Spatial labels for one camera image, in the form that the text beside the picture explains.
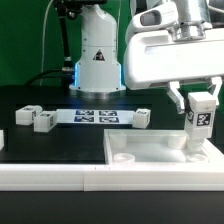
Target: white platform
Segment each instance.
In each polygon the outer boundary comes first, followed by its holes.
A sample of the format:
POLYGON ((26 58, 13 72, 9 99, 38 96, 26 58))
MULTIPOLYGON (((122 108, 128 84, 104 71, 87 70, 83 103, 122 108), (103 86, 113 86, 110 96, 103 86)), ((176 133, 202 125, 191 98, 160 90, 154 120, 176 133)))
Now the white platform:
POLYGON ((171 132, 105 130, 106 165, 0 165, 0 190, 223 191, 223 154, 206 140, 200 153, 208 162, 187 162, 192 152, 167 146, 171 132), (120 136, 118 145, 111 144, 116 134, 120 136), (113 156, 117 153, 132 154, 135 162, 115 162, 113 156))

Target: black tabletop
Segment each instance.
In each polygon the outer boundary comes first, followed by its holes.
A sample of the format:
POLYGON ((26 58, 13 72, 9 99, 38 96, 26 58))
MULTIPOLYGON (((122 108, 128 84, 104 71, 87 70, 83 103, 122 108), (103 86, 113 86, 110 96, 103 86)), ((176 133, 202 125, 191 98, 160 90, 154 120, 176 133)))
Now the black tabletop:
POLYGON ((178 115, 165 90, 136 91, 112 100, 89 100, 69 96, 59 87, 0 88, 0 128, 5 132, 5 147, 0 163, 105 164, 104 129, 131 129, 131 125, 58 124, 49 133, 36 133, 33 125, 15 124, 15 111, 26 105, 44 110, 151 109, 148 129, 183 129, 184 115, 178 115))

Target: blue light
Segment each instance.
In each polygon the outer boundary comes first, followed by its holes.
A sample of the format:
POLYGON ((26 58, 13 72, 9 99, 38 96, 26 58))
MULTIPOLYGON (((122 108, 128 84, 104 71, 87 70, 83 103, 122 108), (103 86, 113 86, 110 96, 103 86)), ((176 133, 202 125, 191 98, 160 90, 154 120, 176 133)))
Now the blue light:
POLYGON ((121 65, 119 65, 119 76, 120 76, 120 87, 122 86, 121 85, 121 78, 122 78, 122 67, 121 65))
POLYGON ((77 63, 75 63, 75 66, 74 66, 74 69, 75 69, 75 74, 74 74, 74 86, 76 86, 77 85, 77 78, 78 78, 78 64, 77 63))

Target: white cube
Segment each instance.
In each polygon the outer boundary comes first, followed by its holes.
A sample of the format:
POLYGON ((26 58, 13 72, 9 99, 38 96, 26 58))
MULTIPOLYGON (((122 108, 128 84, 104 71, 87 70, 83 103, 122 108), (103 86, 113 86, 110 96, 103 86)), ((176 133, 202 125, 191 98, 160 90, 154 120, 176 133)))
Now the white cube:
POLYGON ((191 110, 186 114, 184 129, 191 139, 211 138, 216 98, 208 92, 189 93, 191 110))
POLYGON ((34 118, 34 132, 49 132, 57 124, 56 111, 43 111, 34 118))
POLYGON ((41 106, 28 105, 16 111, 16 124, 30 125, 34 118, 42 112, 41 106))
POLYGON ((138 109, 133 115, 133 128, 146 128, 150 122, 151 110, 138 109))
POLYGON ((4 147, 4 132, 0 130, 0 150, 4 147))

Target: black surface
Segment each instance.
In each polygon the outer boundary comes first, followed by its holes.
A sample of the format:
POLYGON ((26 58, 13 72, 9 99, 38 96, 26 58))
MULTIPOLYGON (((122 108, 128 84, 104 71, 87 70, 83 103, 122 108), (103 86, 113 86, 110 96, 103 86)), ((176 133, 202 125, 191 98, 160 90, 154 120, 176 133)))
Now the black surface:
MULTIPOLYGON (((49 134, 34 134, 32 126, 15 125, 15 110, 28 104, 44 109, 151 108, 149 128, 182 129, 184 125, 184 116, 176 113, 164 90, 93 101, 66 96, 54 87, 1 87, 0 128, 8 139, 7 150, 0 152, 1 162, 104 163, 105 126, 62 125, 49 134)), ((217 112, 211 140, 224 149, 223 130, 224 116, 217 112)), ((0 192, 0 223, 223 224, 224 192, 0 192)))
POLYGON ((223 224, 223 192, 0 192, 1 223, 223 224))
POLYGON ((165 90, 135 92, 113 100, 89 100, 71 97, 59 87, 0 88, 0 128, 4 128, 6 146, 0 163, 104 164, 104 129, 132 128, 131 125, 60 124, 49 133, 34 133, 33 125, 15 125, 15 111, 26 105, 40 105, 44 110, 152 109, 152 129, 182 129, 184 116, 176 113, 165 90))

